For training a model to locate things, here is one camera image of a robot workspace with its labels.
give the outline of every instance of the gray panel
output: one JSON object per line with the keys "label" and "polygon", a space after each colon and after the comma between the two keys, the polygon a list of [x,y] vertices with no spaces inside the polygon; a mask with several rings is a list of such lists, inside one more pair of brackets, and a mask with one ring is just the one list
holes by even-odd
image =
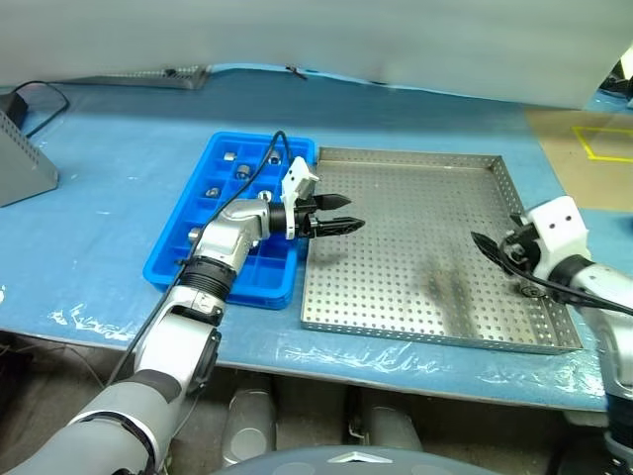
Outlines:
{"label": "gray panel", "polygon": [[0,206],[57,186],[57,169],[0,111]]}

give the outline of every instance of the perforated metal tray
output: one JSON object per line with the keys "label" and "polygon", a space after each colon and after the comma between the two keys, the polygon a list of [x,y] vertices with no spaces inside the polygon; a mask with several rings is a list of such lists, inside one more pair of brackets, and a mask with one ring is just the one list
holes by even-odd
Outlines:
{"label": "perforated metal tray", "polygon": [[582,348],[564,306],[530,299],[475,247],[523,211],[500,156],[322,148],[318,192],[360,231],[310,242],[307,329],[494,349]]}

